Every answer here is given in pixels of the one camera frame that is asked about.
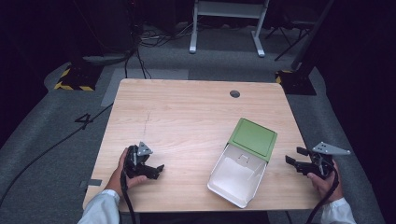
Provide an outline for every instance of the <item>cable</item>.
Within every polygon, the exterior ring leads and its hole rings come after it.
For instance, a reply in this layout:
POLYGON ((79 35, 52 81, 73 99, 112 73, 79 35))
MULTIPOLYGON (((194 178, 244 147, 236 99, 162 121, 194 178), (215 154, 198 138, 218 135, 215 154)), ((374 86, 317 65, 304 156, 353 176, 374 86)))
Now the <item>cable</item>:
POLYGON ((154 47, 160 47, 163 46, 164 44, 168 43, 171 40, 177 40, 182 38, 183 36, 186 35, 191 35, 191 33, 188 34, 183 34, 185 31, 187 31, 190 27, 192 27, 193 23, 188 24, 186 27, 182 28, 180 31, 178 31, 175 35, 170 36, 170 35, 157 35, 155 31, 153 30, 147 30, 145 31, 148 32, 148 35, 144 35, 144 33, 141 35, 143 40, 150 40, 150 39, 156 39, 156 43, 147 43, 147 42, 141 42, 140 45, 143 47, 147 48, 154 48, 154 47))
POLYGON ((132 54, 125 60, 125 64, 124 64, 124 73, 125 73, 125 78, 128 78, 128 71, 126 69, 126 66, 128 64, 129 59, 132 57, 132 54))
POLYGON ((292 224, 293 222, 291 221, 291 217, 290 217, 289 212, 285 211, 285 213, 286 213, 286 216, 288 217, 289 224, 292 224))
POLYGON ((48 152, 50 152, 51 150, 53 150, 54 148, 56 148, 57 146, 59 146, 61 143, 63 143, 64 141, 66 141, 67 139, 69 139, 70 137, 72 137, 73 135, 75 135, 76 133, 78 133, 79 131, 85 129, 85 127, 87 126, 87 124, 93 122, 94 119, 96 119, 97 117, 99 117, 101 114, 103 114, 106 110, 108 110, 111 106, 113 106, 113 104, 107 106, 105 109, 103 109, 100 113, 98 113, 96 116, 94 116, 92 119, 90 120, 86 120, 84 122, 83 125, 81 125, 81 127, 79 127, 78 129, 76 129, 75 131, 73 131, 72 133, 70 133, 69 135, 67 135, 64 139, 62 139, 61 141, 59 141, 58 143, 56 143, 55 145, 53 145, 52 147, 48 148, 47 150, 45 150, 44 152, 42 152, 39 156, 37 156, 34 160, 32 160, 31 162, 29 162, 29 164, 27 164, 15 177, 14 179, 11 181, 11 183, 8 185, 5 193, 3 194, 1 200, 0 200, 0 208, 3 204, 4 199, 6 198, 8 192, 11 190, 12 186, 15 184, 15 182, 18 180, 18 178, 20 178, 20 176, 36 161, 38 161, 41 157, 43 157, 44 155, 46 155, 48 152))
POLYGON ((146 77, 146 72, 147 72, 148 75, 149 75, 149 78, 152 79, 151 74, 149 73, 149 71, 145 67, 145 62, 140 58, 139 49, 136 51, 136 54, 137 54, 137 59, 140 62, 140 67, 142 68, 143 76, 145 77, 145 79, 147 79, 147 77, 146 77))
MULTIPOLYGON (((130 153, 131 153, 131 148, 129 147, 127 155, 130 155, 130 153)), ((137 224, 136 216, 134 215, 134 208, 132 207, 131 200, 129 199, 128 192, 127 192, 127 190, 128 190, 128 185, 126 183, 126 176, 127 176, 126 170, 128 169, 126 166, 127 160, 128 160, 128 156, 126 156, 124 159, 124 164, 123 164, 122 172, 120 175, 120 184, 121 184, 122 195, 125 199, 126 204, 128 205, 129 214, 131 215, 132 223, 137 224)))
POLYGON ((327 163, 330 167, 332 167, 332 170, 334 171, 334 181, 332 182, 332 187, 326 193, 326 196, 324 196, 324 198, 322 198, 322 200, 320 200, 320 202, 317 204, 317 206, 315 206, 314 210, 312 210, 311 214, 309 215, 308 220, 306 221, 307 224, 310 224, 312 222, 312 219, 314 219, 314 216, 317 213, 317 211, 319 210, 319 208, 323 204, 325 204, 327 202, 327 200, 329 200, 330 196, 332 196, 332 194, 334 193, 335 189, 338 187, 338 184, 339 184, 337 170, 334 168, 333 165, 331 165, 327 161, 323 161, 323 162, 327 163))

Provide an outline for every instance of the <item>table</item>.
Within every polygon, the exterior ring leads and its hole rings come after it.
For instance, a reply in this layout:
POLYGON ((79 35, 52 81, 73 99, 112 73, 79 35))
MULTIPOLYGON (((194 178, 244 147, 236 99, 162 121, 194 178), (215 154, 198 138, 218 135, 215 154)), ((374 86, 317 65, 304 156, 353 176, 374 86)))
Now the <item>table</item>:
MULTIPOLYGON (((157 180, 129 190, 137 213, 240 211, 206 186, 240 118, 278 134, 256 196, 244 210, 313 208, 319 196, 310 180, 285 163, 286 154, 309 158, 296 152, 304 141, 280 85, 130 78, 120 83, 92 172, 102 184, 88 187, 83 206, 105 187, 123 149, 142 141, 154 152, 146 165, 165 167, 157 180)), ((120 210, 128 211, 123 201, 120 210)))
POLYGON ((190 42, 190 53, 196 52, 197 45, 197 25, 198 15, 201 16, 221 16, 221 17, 236 17, 236 18, 250 18, 259 19, 256 31, 252 31, 254 45, 256 46, 259 57, 264 57, 265 52, 262 48, 262 42, 259 39, 262 23, 267 12, 269 0, 264 0, 262 4, 241 4, 241 3, 227 3, 227 2, 206 2, 195 0, 193 27, 190 42))

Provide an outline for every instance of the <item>person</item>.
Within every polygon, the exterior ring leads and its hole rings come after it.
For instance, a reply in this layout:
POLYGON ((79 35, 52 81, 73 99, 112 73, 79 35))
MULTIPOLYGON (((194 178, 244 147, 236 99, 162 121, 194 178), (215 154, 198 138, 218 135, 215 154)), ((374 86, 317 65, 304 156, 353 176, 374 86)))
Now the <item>person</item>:
MULTIPOLYGON (((127 148, 122 152, 119 165, 111 175, 105 189, 90 200, 78 224, 120 223, 119 202, 120 197, 122 197, 120 174, 122 172, 126 154, 127 148)), ((338 171, 338 166, 335 162, 334 167, 338 171)), ((318 191, 322 198, 332 186, 334 176, 335 173, 332 172, 326 180, 323 180, 312 173, 307 175, 307 177, 312 181, 313 187, 318 191)), ((126 176, 126 178, 128 189, 142 184, 147 180, 144 175, 136 176, 134 178, 126 176)), ((321 223, 356 223, 352 215, 350 205, 344 198, 340 176, 338 187, 329 198, 328 203, 323 205, 321 223)))
MULTIPOLYGON (((120 156, 119 165, 108 180, 105 189, 95 195, 87 204, 81 220, 78 224, 85 223, 120 223, 119 203, 122 197, 120 176, 128 148, 125 148, 120 156)), ((147 180, 144 175, 127 178, 128 189, 139 185, 147 180)))
MULTIPOLYGON (((338 172, 338 165, 334 161, 334 168, 338 172)), ((312 186, 316 189, 321 198, 324 198, 326 193, 332 187, 332 182, 335 178, 335 172, 332 172, 325 180, 319 176, 309 173, 306 175, 312 181, 312 186)), ((356 223, 349 203, 344 198, 343 189, 341 185, 341 176, 338 176, 339 184, 335 191, 330 196, 328 203, 323 205, 323 213, 320 223, 356 223)))

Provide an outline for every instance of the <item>white stand leg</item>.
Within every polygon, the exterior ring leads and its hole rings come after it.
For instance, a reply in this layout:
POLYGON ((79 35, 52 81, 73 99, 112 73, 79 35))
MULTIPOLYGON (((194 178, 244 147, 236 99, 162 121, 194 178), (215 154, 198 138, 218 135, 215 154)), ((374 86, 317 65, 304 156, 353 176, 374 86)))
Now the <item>white stand leg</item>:
POLYGON ((262 8, 262 13, 260 15, 259 22, 257 23, 256 31, 251 32, 254 45, 256 46, 256 50, 257 53, 259 54, 259 57, 265 56, 265 52, 264 49, 262 48, 262 42, 260 42, 259 35, 260 35, 260 31, 262 30, 262 23, 264 22, 265 14, 267 13, 267 8, 268 8, 268 0, 265 1, 264 6, 262 8))
POLYGON ((195 0, 192 34, 191 34, 191 42, 190 42, 190 53, 195 53, 197 51, 197 23, 198 23, 198 0, 195 0))

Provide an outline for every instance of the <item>white plastic box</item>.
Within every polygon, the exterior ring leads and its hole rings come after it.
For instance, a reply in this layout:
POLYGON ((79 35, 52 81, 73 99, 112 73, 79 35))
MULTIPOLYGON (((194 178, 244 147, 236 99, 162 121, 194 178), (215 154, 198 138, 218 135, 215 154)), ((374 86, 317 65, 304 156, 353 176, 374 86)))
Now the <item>white plastic box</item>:
POLYGON ((275 132, 240 119, 210 175, 207 187, 245 208, 262 181, 276 137, 275 132))

